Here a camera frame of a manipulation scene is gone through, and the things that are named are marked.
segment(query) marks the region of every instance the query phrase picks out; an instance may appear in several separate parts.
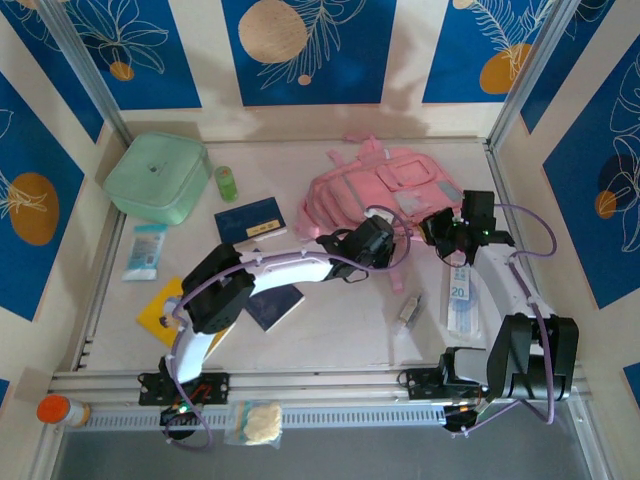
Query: robotic arm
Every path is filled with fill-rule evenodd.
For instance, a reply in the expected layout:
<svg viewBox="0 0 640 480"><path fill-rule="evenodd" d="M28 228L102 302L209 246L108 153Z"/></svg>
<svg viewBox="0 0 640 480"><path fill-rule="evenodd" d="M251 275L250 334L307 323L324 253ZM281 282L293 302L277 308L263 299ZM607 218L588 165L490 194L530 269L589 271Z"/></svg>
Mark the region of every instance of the robotic arm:
<svg viewBox="0 0 640 480"><path fill-rule="evenodd" d="M476 381L486 385L494 399L547 399L542 346L548 341L553 398L565 399L571 390L578 328L573 319L556 316L542 300L516 258L511 235L495 229L493 209L493 192L465 191L461 218L456 219L447 209L420 223L425 242L433 245L441 258L456 250L465 253L500 313L499 318L487 319L487 349L447 349L438 380L451 386ZM478 365L486 365L486 369L479 372Z"/></svg>
<svg viewBox="0 0 640 480"><path fill-rule="evenodd" d="M541 345L547 340L553 398L562 400L569 395L578 342L576 324L556 316L540 298L515 258L513 239L508 232L496 230L493 209L493 192L465 191L459 218L447 209L419 224L424 241L435 247L440 258L456 250L465 253L487 284L500 318L489 319L485 326L486 350L448 348L436 369L421 369L420 374L428 371L426 382L433 388L423 389L421 396L415 392L412 396L410 389L410 398L458 397L473 385L488 388L492 398L548 398L548 369L541 354ZM374 214L354 231L338 230L319 237L302 253L269 254L263 260L260 253L239 253L227 244L215 248L182 283L184 298L189 298L185 310L190 322L167 356L174 362L174 374L165 358L160 362L160 374L154 374L161 377L155 384L164 390L161 397L177 396L174 381L193 388L198 385L213 336L235 322L251 295L305 281L342 278L351 283L349 278L356 269L386 269L395 248L393 237L391 223ZM214 276L220 278L212 282ZM537 316L547 333L539 328ZM478 369L478 365L486 365L486 369ZM414 373L413 379L420 381L420 374Z"/></svg>
<svg viewBox="0 0 640 480"><path fill-rule="evenodd" d="M185 305L191 324L176 353L178 382L188 382L200 375L213 336L236 321L251 295L299 282L342 278L350 283L349 277L356 267L330 255L363 267L387 267L394 251L393 228L374 215L355 231L338 230L318 237L303 251L303 254L300 250L270 254L269 260L263 262L259 252L238 253L233 246L221 244L184 279L182 288L188 296L214 275L232 267L241 268L212 283Z"/></svg>

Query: black bracket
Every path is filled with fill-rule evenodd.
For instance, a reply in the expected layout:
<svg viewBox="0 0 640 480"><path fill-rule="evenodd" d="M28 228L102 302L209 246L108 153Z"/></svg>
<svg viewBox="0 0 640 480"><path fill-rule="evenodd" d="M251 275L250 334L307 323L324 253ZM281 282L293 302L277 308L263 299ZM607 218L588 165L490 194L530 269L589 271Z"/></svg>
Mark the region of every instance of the black bracket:
<svg viewBox="0 0 640 480"><path fill-rule="evenodd" d="M398 383L407 389L409 400L466 400L483 395L478 383L456 377L453 368L455 351L455 348L447 348L437 367L409 368L400 373ZM403 373L406 380L401 382Z"/></svg>
<svg viewBox="0 0 640 480"><path fill-rule="evenodd" d="M166 369L164 357L160 360L160 372L141 373L140 397L142 406L172 406L182 402L178 389ZM185 382L182 388L194 404L226 405L229 396L228 373L203 373L198 378Z"/></svg>

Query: blue and white package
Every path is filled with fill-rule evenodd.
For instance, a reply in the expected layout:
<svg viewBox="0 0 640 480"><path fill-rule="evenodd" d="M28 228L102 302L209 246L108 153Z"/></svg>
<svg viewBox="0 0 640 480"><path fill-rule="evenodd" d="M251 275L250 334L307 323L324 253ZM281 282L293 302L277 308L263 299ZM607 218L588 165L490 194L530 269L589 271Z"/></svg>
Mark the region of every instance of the blue and white package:
<svg viewBox="0 0 640 480"><path fill-rule="evenodd" d="M158 261L166 233L166 225L139 225L133 229L133 245L122 280L130 282L158 278Z"/></svg>
<svg viewBox="0 0 640 480"><path fill-rule="evenodd" d="M447 309L447 329L461 339L471 339L480 333L478 328L477 272L466 264L464 254L455 252L449 257L451 276L449 278L449 306Z"/></svg>

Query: metal bar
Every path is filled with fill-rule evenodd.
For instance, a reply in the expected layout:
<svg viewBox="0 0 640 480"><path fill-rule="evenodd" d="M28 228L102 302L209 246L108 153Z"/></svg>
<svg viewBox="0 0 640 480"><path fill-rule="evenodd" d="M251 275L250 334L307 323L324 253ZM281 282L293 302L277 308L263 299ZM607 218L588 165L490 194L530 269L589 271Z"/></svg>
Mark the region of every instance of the metal bar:
<svg viewBox="0 0 640 480"><path fill-rule="evenodd" d="M109 278L111 277L111 271L113 270L113 264L116 259L116 252L118 250L126 218L127 216L124 213L118 211L114 205L111 205L105 221L105 231L108 232L109 229L111 229L111 231L108 234L106 246L103 246L103 248L100 248L99 246L98 253L96 253L96 257L102 254L100 273L95 280L91 299L85 313L82 331L73 355L73 361L71 364L72 370L78 370L82 363L83 355L88 355L90 352L90 349L87 348L89 346L88 341L89 338L93 338L95 336L96 329L98 328L98 320L100 318L102 305L107 293Z"/></svg>
<svg viewBox="0 0 640 480"><path fill-rule="evenodd" d="M553 10L533 43L531 53L527 56L520 73L516 77L496 123L487 137L487 142L492 150L500 148L511 124L520 115L524 102L538 81L542 70L544 70L549 57L564 34L564 30L574 15L576 8L578 8L580 1L555 0Z"/></svg>
<svg viewBox="0 0 640 480"><path fill-rule="evenodd" d="M60 47L62 54L71 65L89 98L102 118L111 125L114 132L120 137L122 143L129 146L133 141L133 136L120 116L118 104L82 43L82 39L65 8L65 4L58 2L58 0L37 0L40 18Z"/></svg>
<svg viewBox="0 0 640 480"><path fill-rule="evenodd" d="M582 398L578 392L572 392L572 398L574 401L569 402L569 411L591 478L594 480L621 478L615 464L609 461L613 457L608 451L607 443L602 442L598 435L598 420L591 409L593 400Z"/></svg>
<svg viewBox="0 0 640 480"><path fill-rule="evenodd" d="M511 196L507 183L505 182L505 179L502 175L502 170L498 161L498 152L493 151L493 149L489 148L488 144L485 144L485 153L487 155L487 163L489 164L491 176L493 177L493 183L496 186L500 201L502 203L513 203L511 200L513 197ZM516 211L511 208L504 208L503 213L504 217L507 220L507 225L509 226L509 232L511 232L516 245L524 250L528 250L527 244L524 241L524 237L522 235L522 225L520 223L519 217L516 215ZM524 268L525 273L533 283L533 286L536 288L536 290L539 290L536 276L533 274L531 258L528 255L523 255L520 257L520 262L522 263L522 267Z"/></svg>
<svg viewBox="0 0 640 480"><path fill-rule="evenodd" d="M469 144L469 143L483 143L484 138L481 137L429 137L429 138L394 138L387 139L381 137L380 140L393 140L394 146L402 146L403 144L411 144L415 145L416 143L424 143L424 144L443 144L443 143L453 143L453 144ZM203 141L203 145L207 148L216 148L223 145L234 145L234 144L246 144L251 143L252 145L264 145L264 144L282 144L286 143L287 145L304 145L309 142L313 143L321 143L326 142L327 145L335 146L336 139L335 138L326 138L326 139L297 139L297 140L258 140L247 142L246 139L241 140L224 140L223 142L206 142Z"/></svg>
<svg viewBox="0 0 640 480"><path fill-rule="evenodd" d="M205 408L203 413L213 430L224 430L228 407ZM445 422L444 410L432 405L387 405L347 407L285 407L282 428L349 428L438 426ZM199 422L172 427L172 430L200 430ZM157 409L103 410L91 415L89 422L75 432L157 431Z"/></svg>
<svg viewBox="0 0 640 480"><path fill-rule="evenodd" d="M49 480L53 474L58 451L64 434L64 428L57 425L43 425L42 434L34 457L28 480Z"/></svg>
<svg viewBox="0 0 640 480"><path fill-rule="evenodd" d="M406 389L397 383L401 371L231 373L229 401L277 399L287 405L305 406L408 403ZM576 367L573 387L583 396L591 395L579 366ZM136 408L139 389L138 373L81 371L54 375L50 392L90 403L93 408ZM422 403L450 405L466 402L441 398Z"/></svg>

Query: food packet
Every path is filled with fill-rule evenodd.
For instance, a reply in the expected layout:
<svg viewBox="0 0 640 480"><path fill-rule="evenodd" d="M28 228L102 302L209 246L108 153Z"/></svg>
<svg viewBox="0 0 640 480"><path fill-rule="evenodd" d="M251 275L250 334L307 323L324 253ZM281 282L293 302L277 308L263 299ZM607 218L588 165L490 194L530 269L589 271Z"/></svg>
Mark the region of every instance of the food packet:
<svg viewBox="0 0 640 480"><path fill-rule="evenodd" d="M280 448L282 407L278 402L233 402L227 412L224 443Z"/></svg>
<svg viewBox="0 0 640 480"><path fill-rule="evenodd" d="M139 225L133 229L133 245L122 280L130 282L158 278L158 261L166 233L166 225Z"/></svg>

